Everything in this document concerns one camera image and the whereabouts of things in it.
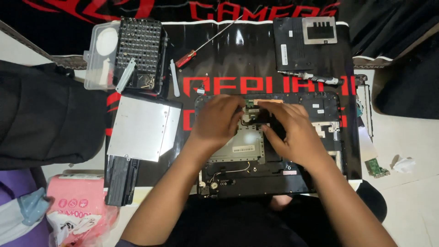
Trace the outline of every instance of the hand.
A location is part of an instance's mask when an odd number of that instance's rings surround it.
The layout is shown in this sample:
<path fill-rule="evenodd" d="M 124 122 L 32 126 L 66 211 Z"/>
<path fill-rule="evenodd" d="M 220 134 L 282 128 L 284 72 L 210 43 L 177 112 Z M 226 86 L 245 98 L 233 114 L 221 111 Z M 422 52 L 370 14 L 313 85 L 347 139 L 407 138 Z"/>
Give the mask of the hand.
<path fill-rule="evenodd" d="M 235 135 L 243 111 L 235 113 L 238 107 L 245 106 L 239 96 L 220 94 L 206 103 L 195 120 L 186 145 L 204 159 L 222 148 Z"/>
<path fill-rule="evenodd" d="M 273 102 L 260 102 L 259 106 L 274 114 L 287 133 L 282 141 L 270 127 L 262 126 L 268 141 L 279 155 L 308 170 L 323 160 L 331 159 L 303 106 Z"/>

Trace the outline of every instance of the tile floor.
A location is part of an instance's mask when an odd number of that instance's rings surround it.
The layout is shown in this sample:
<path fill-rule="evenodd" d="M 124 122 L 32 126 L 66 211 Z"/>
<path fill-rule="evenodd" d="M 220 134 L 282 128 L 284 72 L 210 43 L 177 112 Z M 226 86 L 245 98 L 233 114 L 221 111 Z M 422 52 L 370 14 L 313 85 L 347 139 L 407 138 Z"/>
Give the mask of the tile floor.
<path fill-rule="evenodd" d="M 0 59 L 24 65 L 50 62 L 36 52 L 0 32 Z M 83 71 L 77 71 L 84 77 Z M 356 71 L 367 74 L 372 83 L 374 71 Z M 382 87 L 375 81 L 374 87 Z M 375 179 L 369 177 L 363 164 L 363 178 L 369 181 L 385 197 L 388 207 L 385 228 L 400 247 L 439 247 L 439 120 L 412 119 L 372 113 L 374 145 L 379 164 L 390 170 L 395 155 L 416 160 L 413 173 L 391 171 L 390 176 Z M 104 150 L 93 159 L 69 167 L 56 164 L 43 167 L 47 177 L 71 169 L 103 170 Z M 136 207 L 122 207 L 121 217 L 115 229 L 104 242 L 113 247 Z"/>

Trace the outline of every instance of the red handle screwdriver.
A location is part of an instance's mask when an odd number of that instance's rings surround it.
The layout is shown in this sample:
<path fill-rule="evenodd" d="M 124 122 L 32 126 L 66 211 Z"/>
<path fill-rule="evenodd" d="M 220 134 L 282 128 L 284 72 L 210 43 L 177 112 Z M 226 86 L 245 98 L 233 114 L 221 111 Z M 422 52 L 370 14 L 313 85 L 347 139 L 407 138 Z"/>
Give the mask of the red handle screwdriver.
<path fill-rule="evenodd" d="M 232 23 L 230 23 L 227 27 L 225 27 L 223 30 L 221 30 L 219 33 L 217 33 L 214 37 L 212 37 L 211 39 L 209 39 L 206 43 L 204 43 L 202 46 L 198 47 L 197 50 L 191 50 L 188 54 L 184 55 L 182 58 L 180 58 L 176 63 L 175 66 L 177 66 L 177 68 L 180 68 L 181 66 L 185 65 L 187 62 L 189 62 L 193 57 L 196 56 L 197 51 L 201 49 L 201 47 L 207 45 L 210 41 L 212 41 L 213 39 L 215 39 L 215 37 L 217 37 L 218 35 L 220 35 L 222 32 L 224 32 L 227 28 L 229 28 L 233 23 L 235 23 L 235 21 L 241 19 L 242 15 L 240 17 L 238 17 L 238 19 L 234 20 Z"/>

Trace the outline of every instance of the white tissue paper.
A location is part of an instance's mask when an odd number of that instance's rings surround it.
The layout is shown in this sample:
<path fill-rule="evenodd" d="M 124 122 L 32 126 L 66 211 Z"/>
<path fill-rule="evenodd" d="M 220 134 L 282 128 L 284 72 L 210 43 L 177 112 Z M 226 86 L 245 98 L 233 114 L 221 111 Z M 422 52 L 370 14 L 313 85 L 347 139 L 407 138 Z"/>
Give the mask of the white tissue paper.
<path fill-rule="evenodd" d="M 398 161 L 393 166 L 393 169 L 401 173 L 411 173 L 414 169 L 416 162 L 414 159 L 406 159 L 399 157 Z"/>

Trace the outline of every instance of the wire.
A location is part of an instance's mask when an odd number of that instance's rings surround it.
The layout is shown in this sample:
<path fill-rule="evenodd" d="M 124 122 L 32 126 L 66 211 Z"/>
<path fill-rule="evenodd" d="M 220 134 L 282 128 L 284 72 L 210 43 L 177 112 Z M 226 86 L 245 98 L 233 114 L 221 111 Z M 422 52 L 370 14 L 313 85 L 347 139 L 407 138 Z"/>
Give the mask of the wire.
<path fill-rule="evenodd" d="M 248 163 L 248 166 L 247 166 L 247 168 L 246 168 L 246 169 L 242 169 L 242 170 L 237 170 L 237 171 L 245 171 L 245 170 L 249 169 L 249 168 L 250 168 L 250 162 L 249 162 L 249 161 L 247 161 L 247 163 Z M 215 174 L 213 175 L 213 177 L 212 177 L 212 178 L 210 179 L 209 183 L 212 183 L 213 179 L 214 179 L 214 178 L 215 178 L 215 176 L 216 176 L 216 175 L 218 175 L 218 174 L 221 174 L 221 173 L 227 173 L 227 172 L 237 172 L 237 171 L 226 171 L 226 172 L 217 172 L 217 173 L 215 173 Z"/>

